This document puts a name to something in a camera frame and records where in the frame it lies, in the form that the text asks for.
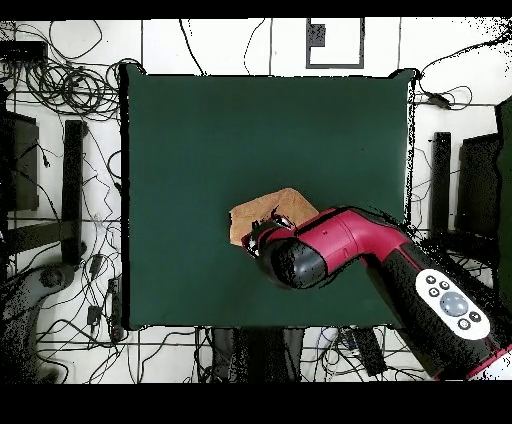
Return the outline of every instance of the control button panel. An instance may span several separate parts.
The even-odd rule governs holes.
[[[425,269],[416,277],[416,291],[457,336],[480,340],[489,335],[489,319],[443,273]]]

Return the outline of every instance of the green mat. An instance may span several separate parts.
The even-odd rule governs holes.
[[[396,323],[359,262],[323,289],[276,288],[229,244],[228,212],[292,187],[318,210],[373,206],[402,220],[412,70],[389,79],[127,71],[132,326]]]

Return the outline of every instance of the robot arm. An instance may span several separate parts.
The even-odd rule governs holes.
[[[255,223],[242,244],[291,289],[332,281],[359,258],[431,377],[512,379],[512,320],[492,291],[453,261],[427,255],[386,218],[340,207],[295,228],[274,217]]]

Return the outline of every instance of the black stand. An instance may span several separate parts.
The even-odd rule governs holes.
[[[300,382],[303,328],[214,328],[212,382]]]

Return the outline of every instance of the tangled cables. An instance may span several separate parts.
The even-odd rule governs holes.
[[[28,92],[53,112],[89,119],[98,115],[102,119],[93,120],[106,121],[119,110],[119,66],[128,63],[140,66],[135,59],[122,59],[102,76],[84,66],[48,59],[48,63],[25,65],[25,83]]]

